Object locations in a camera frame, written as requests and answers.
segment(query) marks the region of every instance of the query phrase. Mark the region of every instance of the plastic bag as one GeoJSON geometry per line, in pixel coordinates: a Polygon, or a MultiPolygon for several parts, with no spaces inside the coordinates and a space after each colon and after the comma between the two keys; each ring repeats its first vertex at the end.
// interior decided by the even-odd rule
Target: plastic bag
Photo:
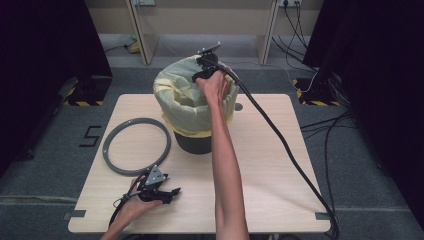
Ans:
{"type": "MultiPolygon", "coordinates": [[[[168,127],[185,137],[205,138],[211,136],[211,122],[206,98],[192,81],[192,76],[202,71],[196,63],[197,57],[182,59],[163,69],[154,81],[153,92],[168,127]]],[[[226,78],[229,84],[224,111],[227,123],[230,123],[239,87],[231,77],[226,78]]]]}

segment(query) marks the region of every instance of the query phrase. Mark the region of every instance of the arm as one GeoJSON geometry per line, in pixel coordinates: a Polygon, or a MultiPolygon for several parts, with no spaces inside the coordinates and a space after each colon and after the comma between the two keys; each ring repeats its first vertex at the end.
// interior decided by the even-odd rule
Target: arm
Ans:
{"type": "Polygon", "coordinates": [[[208,80],[197,79],[197,83],[211,113],[216,237],[246,240],[249,234],[240,169],[223,111],[227,80],[223,72],[216,71],[208,80]]]}
{"type": "Polygon", "coordinates": [[[122,231],[130,225],[134,219],[138,218],[148,210],[162,205],[162,201],[155,200],[151,202],[143,202],[138,196],[132,197],[128,202],[124,204],[115,221],[110,225],[107,232],[102,236],[101,240],[115,240],[121,235],[122,231]]]}

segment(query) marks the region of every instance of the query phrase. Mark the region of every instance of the rubber ring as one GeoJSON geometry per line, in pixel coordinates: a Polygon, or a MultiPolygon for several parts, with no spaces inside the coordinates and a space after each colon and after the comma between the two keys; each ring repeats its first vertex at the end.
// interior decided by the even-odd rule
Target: rubber ring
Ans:
{"type": "Polygon", "coordinates": [[[119,173],[121,175],[125,175],[125,176],[139,176],[142,173],[145,173],[146,171],[148,171],[149,168],[152,168],[155,165],[159,166],[165,160],[165,158],[168,156],[170,149],[171,149],[171,136],[169,135],[169,132],[166,129],[166,127],[161,122],[159,122],[155,119],[152,119],[152,118],[134,118],[134,119],[131,119],[131,120],[128,120],[128,121],[125,121],[125,122],[119,124],[117,127],[115,127],[109,133],[109,135],[106,137],[105,142],[103,143],[102,152],[103,152],[103,158],[104,158],[106,164],[114,172],[119,173]],[[116,167],[115,165],[112,164],[112,162],[109,159],[109,147],[110,147],[112,140],[123,129],[125,129],[129,126],[132,126],[132,125],[135,125],[135,124],[141,124],[141,123],[151,124],[151,125],[157,126],[157,127],[159,127],[160,129],[163,130],[163,132],[166,135],[165,150],[163,151],[162,155],[158,158],[158,160],[156,160],[154,163],[152,163],[151,165],[149,165],[145,168],[142,168],[142,169],[139,169],[139,170],[124,170],[124,169],[116,167]]]}

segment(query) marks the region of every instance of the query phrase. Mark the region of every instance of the black tool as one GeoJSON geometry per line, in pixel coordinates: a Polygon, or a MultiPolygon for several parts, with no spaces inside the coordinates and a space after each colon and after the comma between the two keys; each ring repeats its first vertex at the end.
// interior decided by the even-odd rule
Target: black tool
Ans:
{"type": "Polygon", "coordinates": [[[170,204],[175,196],[178,195],[181,188],[176,188],[171,192],[159,191],[159,187],[168,179],[168,174],[163,174],[157,165],[153,166],[152,169],[144,171],[132,184],[131,188],[122,198],[118,199],[119,205],[116,206],[115,211],[109,221],[109,227],[115,221],[121,208],[124,204],[134,196],[138,196],[144,202],[150,202],[153,200],[161,200],[163,204],[170,204]],[[132,191],[137,183],[140,182],[137,191],[132,191]]]}
{"type": "Polygon", "coordinates": [[[181,188],[176,188],[171,192],[159,191],[159,187],[168,179],[168,174],[162,174],[157,166],[150,171],[149,176],[143,178],[137,188],[138,197],[141,201],[150,202],[153,200],[161,200],[164,204],[172,202],[174,196],[178,195],[181,188]]]}
{"type": "Polygon", "coordinates": [[[197,78],[208,79],[215,71],[219,70],[219,68],[216,67],[216,64],[218,64],[218,56],[216,56],[213,52],[220,46],[221,44],[218,42],[217,45],[198,52],[200,57],[196,59],[196,62],[198,65],[202,66],[203,71],[198,72],[191,77],[193,83],[196,83],[197,78]]]}

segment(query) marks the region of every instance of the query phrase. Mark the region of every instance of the black mechanical part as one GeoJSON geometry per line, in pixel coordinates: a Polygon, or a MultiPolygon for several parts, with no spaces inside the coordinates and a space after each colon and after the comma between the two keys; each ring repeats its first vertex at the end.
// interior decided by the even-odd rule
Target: black mechanical part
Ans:
{"type": "Polygon", "coordinates": [[[196,83],[197,78],[208,79],[213,75],[215,71],[219,70],[219,68],[216,67],[216,65],[218,64],[218,56],[216,56],[216,54],[213,52],[220,46],[221,44],[218,42],[217,45],[212,46],[208,49],[203,49],[202,51],[198,52],[200,54],[200,57],[196,59],[196,62],[198,65],[202,66],[203,71],[193,75],[193,83],[196,83]]]}

